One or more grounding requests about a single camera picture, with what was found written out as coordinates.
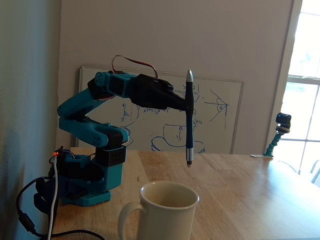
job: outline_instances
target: whiteboard frame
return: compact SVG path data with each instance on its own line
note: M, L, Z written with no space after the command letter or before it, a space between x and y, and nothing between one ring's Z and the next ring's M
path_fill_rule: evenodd
M101 69L102 72L108 72L111 70L110 66L100 66L100 65L91 65L91 64L85 64L80 68L80 75L79 75L79 90L78 92L83 91L83 71L84 69ZM137 74L153 74L153 71L150 70L142 70L142 69L135 69L135 68L124 68L124 67L117 67L117 70L123 71L123 72L130 72L130 73L137 73ZM187 77L186 74L183 73L173 73L173 72L164 72L164 71L157 71L159 75L163 76L171 76L171 77ZM234 129L233 129L233 135L232 135L232 141L231 141L231 148L230 148L230 154L234 153L234 145L235 145L235 138L236 138L236 132L237 132L237 125L238 125L238 119L239 119L239 112L240 112L240 105L241 105L241 99L242 94L244 90L244 82L239 79L233 79L233 78L224 78L224 77L216 77L216 76L202 76L202 75L193 75L194 78L202 79L202 80L212 80L212 81L222 81L222 82L232 82L232 83L240 83L240 94L239 94L239 101L238 106L236 108L236 114L235 114L235 121L234 121ZM79 139L76 138L75 140L76 147L79 146Z

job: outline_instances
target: mug handle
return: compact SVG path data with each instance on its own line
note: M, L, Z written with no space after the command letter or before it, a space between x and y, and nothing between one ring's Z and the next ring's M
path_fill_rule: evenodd
M147 214L147 209L145 209L139 202L132 201L125 205L122 208L118 219L118 235L120 240L126 240L125 223L129 215L135 210L140 210L144 214Z

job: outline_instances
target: pen tip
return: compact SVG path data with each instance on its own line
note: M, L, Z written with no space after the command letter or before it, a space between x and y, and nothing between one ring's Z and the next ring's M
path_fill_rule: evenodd
M187 74L186 74L186 81L187 82L193 82L194 81L194 77L192 75L192 71L191 69L188 70Z

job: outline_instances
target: window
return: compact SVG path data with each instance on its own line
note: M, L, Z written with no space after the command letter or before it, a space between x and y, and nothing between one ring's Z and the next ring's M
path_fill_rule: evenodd
M273 155L310 181L320 168L319 86L320 0L303 0L281 108L291 128Z

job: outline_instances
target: white wall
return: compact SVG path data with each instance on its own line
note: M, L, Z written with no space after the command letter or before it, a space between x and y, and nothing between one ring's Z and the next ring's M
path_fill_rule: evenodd
M38 239L18 222L16 197L48 174L56 141L60 42L59 0L0 1L0 239ZM47 217L22 198L38 232Z
M262 153L291 0L65 0L61 10L58 101L78 89L84 64L116 54L157 70L244 81L234 152ZM133 67L117 60L118 67ZM70 134L58 130L56 145Z

